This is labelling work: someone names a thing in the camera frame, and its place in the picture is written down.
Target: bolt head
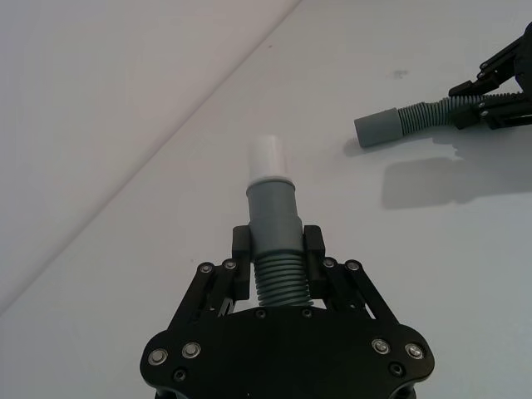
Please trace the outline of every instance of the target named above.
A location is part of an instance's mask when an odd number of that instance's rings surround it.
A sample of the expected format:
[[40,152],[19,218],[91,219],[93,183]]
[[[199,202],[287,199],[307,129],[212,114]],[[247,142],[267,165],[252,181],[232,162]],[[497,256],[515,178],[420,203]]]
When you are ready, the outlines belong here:
[[326,268],[333,268],[335,264],[336,262],[334,262],[333,259],[325,258],[323,260],[323,266],[325,266]]
[[255,317],[260,319],[266,318],[266,311],[264,309],[258,309],[255,312]]
[[303,309],[301,311],[301,314],[303,315],[304,318],[312,318],[313,316],[313,311],[310,310],[310,309]]
[[201,273],[210,273],[213,267],[210,264],[203,264],[199,267]]
[[155,349],[148,356],[148,363],[151,366],[159,366],[163,364],[168,358],[168,352],[165,349]]
[[384,341],[383,339],[374,339],[372,341],[372,347],[375,350],[375,352],[386,355],[390,352],[390,345],[388,342]]
[[346,266],[349,270],[352,270],[353,272],[356,272],[360,269],[360,265],[357,262],[347,262]]
[[188,342],[183,346],[181,354],[185,359],[193,359],[201,352],[201,346],[197,342]]
[[423,358],[423,351],[420,347],[418,347],[415,343],[409,343],[405,346],[406,353],[408,353],[408,356],[419,360]]
[[186,370],[184,368],[178,368],[174,373],[174,381],[182,382],[186,379]]
[[225,262],[224,266],[226,269],[230,270],[232,268],[236,268],[236,262],[234,262],[233,260],[228,260],[227,262]]
[[388,370],[394,377],[402,377],[405,375],[405,368],[398,362],[390,363]]

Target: white plastic cap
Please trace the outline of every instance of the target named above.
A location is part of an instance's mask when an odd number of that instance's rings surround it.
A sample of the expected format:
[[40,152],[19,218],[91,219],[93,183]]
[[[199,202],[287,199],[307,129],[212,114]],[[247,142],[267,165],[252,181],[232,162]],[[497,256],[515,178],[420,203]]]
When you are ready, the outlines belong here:
[[249,147],[249,185],[271,179],[292,181],[281,140],[275,135],[262,135]]

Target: black bracket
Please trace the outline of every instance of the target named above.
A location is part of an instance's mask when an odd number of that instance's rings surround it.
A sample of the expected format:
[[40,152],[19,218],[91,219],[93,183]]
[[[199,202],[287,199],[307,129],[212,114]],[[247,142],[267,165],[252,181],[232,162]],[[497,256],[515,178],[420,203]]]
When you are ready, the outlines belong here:
[[233,313],[249,298],[251,259],[249,227],[234,228],[232,258],[197,268],[145,347],[140,372],[156,399],[415,399],[434,368],[426,340],[397,321],[358,261],[325,256],[318,226],[305,226],[303,242],[311,296],[326,309]]
[[523,89],[514,95],[489,96],[457,108],[451,121],[463,129],[485,121],[491,129],[532,124],[532,23],[522,37],[480,64],[477,80],[449,90],[449,96],[482,96],[515,76]]

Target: gray hose end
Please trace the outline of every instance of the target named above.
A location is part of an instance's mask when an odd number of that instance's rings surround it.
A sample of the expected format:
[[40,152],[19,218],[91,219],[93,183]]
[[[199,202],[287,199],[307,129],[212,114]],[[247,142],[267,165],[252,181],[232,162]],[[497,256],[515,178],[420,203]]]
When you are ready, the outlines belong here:
[[362,148],[398,140],[403,137],[397,108],[355,119],[358,144]]

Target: white background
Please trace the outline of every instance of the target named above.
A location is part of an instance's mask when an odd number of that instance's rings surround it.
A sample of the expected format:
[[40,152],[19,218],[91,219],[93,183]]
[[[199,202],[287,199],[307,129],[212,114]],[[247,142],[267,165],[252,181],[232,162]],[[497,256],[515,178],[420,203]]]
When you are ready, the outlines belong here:
[[0,2],[0,313],[297,2]]
[[302,2],[2,315],[0,397],[152,397],[142,349],[196,265],[229,255],[265,133],[303,222],[431,344],[418,397],[530,397],[532,128],[352,139],[354,117],[474,77],[530,15],[528,0]]

